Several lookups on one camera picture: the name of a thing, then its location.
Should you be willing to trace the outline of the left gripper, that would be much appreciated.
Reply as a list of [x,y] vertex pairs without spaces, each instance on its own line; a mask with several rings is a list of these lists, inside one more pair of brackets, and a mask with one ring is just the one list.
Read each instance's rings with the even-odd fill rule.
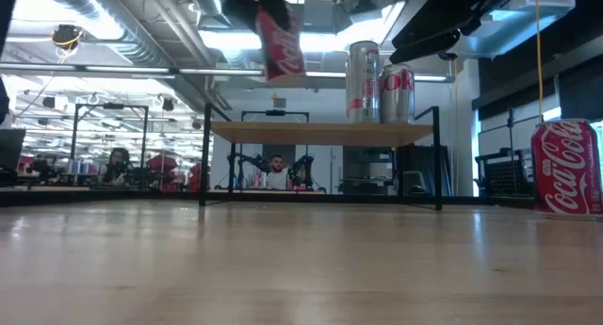
[[289,31],[291,21],[286,0],[224,0],[222,13],[240,20],[249,28],[255,28],[259,9],[263,9],[284,31]]

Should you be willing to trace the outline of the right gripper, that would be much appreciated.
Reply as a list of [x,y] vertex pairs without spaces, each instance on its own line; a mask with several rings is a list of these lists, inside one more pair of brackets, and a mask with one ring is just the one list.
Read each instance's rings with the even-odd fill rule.
[[481,18],[510,0],[428,0],[393,39],[392,64],[446,53],[461,33],[473,33]]

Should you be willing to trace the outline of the red Coca-Cola can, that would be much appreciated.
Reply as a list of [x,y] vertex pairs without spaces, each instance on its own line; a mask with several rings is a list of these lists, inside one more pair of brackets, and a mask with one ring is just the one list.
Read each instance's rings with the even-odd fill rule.
[[300,26],[291,8],[287,11],[288,30],[281,28],[262,7],[255,19],[265,59],[265,77],[271,84],[292,82],[305,75]]
[[597,135],[590,122],[542,122],[530,144],[535,210],[551,218],[603,220]]

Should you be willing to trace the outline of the silver Diet Coke can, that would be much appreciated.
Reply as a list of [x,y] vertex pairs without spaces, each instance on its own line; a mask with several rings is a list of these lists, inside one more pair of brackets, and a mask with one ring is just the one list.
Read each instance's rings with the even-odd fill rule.
[[380,76],[381,123],[413,124],[415,121],[415,74],[404,64],[388,65]]

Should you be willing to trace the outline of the white Celsius Peach Vibe can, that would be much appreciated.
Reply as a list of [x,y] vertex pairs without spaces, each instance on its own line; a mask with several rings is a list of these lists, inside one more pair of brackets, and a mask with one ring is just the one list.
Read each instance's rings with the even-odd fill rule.
[[351,123],[380,122],[380,55],[374,41],[350,46],[346,68],[346,113]]

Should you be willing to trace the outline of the bright ceiling light panel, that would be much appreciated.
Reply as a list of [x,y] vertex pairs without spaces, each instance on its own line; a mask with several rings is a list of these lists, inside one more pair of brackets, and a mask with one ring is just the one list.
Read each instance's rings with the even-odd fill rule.
[[[260,38],[251,31],[199,31],[204,44],[222,51],[260,50]],[[329,53],[346,51],[347,44],[334,34],[301,34],[301,50],[304,53]]]

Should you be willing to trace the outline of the black tripod stand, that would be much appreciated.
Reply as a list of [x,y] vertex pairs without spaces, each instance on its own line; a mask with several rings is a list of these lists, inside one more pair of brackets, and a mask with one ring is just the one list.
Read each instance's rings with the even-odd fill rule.
[[478,133],[480,154],[495,154],[502,148],[530,148],[531,136],[539,123],[538,116],[516,109],[513,112],[513,121],[509,120],[510,112],[507,111],[481,121],[481,131]]

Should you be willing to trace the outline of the black equipment case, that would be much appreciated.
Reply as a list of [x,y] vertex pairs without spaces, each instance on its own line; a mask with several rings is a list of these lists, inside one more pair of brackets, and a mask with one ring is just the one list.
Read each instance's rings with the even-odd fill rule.
[[[448,147],[440,146],[441,188],[443,196],[453,193]],[[406,145],[401,148],[404,189],[409,193],[409,185],[421,186],[431,195],[435,193],[435,148],[433,146]]]

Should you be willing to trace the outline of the person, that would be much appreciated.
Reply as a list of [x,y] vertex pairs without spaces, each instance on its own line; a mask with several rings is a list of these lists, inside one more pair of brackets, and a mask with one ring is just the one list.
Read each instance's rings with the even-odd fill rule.
[[286,190],[288,188],[288,168],[279,154],[274,154],[269,161],[269,173],[267,174],[267,188]]
[[125,175],[131,169],[129,152],[125,148],[113,148],[107,163],[101,168],[99,184],[105,187],[123,187]]

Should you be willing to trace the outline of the long ceiling light strip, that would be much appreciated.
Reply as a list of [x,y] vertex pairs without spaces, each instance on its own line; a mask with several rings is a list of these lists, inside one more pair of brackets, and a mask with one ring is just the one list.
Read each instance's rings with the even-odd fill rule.
[[211,69],[211,68],[161,68],[133,66],[103,66],[49,63],[0,62],[0,71],[4,73],[53,73],[53,74],[116,74],[116,75],[209,75],[209,76],[252,76],[263,77],[262,70],[252,69]]

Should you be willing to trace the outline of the red bulky background object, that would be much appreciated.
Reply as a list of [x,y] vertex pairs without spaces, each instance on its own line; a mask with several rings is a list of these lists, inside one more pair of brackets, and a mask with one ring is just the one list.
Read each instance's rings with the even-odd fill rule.
[[174,170],[178,167],[176,160],[167,155],[157,155],[146,161],[148,171],[148,186],[150,190],[174,192],[178,188],[177,175]]

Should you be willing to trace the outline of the black monitor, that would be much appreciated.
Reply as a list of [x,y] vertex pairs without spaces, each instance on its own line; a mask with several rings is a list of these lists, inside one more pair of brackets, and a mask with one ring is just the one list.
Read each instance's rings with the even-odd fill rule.
[[17,169],[25,134],[25,129],[0,129],[0,170]]

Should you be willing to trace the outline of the wooden shelf with black frame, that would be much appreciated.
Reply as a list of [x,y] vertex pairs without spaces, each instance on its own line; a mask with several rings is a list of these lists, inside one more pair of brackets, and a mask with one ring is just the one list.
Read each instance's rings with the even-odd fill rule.
[[[390,147],[395,150],[396,169],[398,171],[398,203],[433,204],[436,211],[441,211],[444,203],[442,193],[442,152],[440,133],[440,108],[431,106],[419,113],[419,120],[427,115],[432,116],[432,123],[425,124],[378,124],[378,123],[327,123],[327,122],[235,122],[212,104],[204,109],[202,182],[198,193],[198,204],[206,205],[210,199],[217,199],[210,194],[206,185],[208,180],[208,146],[209,137],[215,134],[231,143],[238,144],[291,144],[317,146],[366,146]],[[421,138],[431,136],[434,148],[434,192],[431,197],[406,197],[403,191],[402,156],[400,148]]]

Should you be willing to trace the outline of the silver ventilation duct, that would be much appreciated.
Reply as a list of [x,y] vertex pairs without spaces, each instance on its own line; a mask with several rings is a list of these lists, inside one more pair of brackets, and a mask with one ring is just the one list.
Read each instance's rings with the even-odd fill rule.
[[175,62],[120,0],[53,0],[77,14],[79,25],[135,66]]

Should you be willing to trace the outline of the black metal table frame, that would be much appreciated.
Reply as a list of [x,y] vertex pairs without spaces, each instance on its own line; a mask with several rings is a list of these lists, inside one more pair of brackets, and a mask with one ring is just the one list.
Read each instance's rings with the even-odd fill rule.
[[365,203],[432,205],[440,210],[445,205],[499,205],[532,209],[534,200],[525,197],[434,197],[326,195],[318,192],[152,192],[132,190],[63,190],[63,191],[0,191],[0,207],[43,205],[52,203],[85,203],[125,200],[195,201],[200,206],[209,202],[245,203]]

